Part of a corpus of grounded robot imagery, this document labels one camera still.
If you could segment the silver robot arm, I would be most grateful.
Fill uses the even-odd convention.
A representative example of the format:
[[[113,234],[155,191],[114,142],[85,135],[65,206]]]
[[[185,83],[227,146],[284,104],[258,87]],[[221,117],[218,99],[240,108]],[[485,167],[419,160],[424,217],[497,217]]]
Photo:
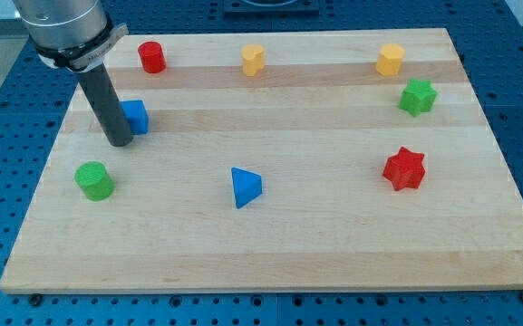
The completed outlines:
[[[14,0],[29,39],[50,68],[88,72],[129,33],[115,24],[101,0]]]

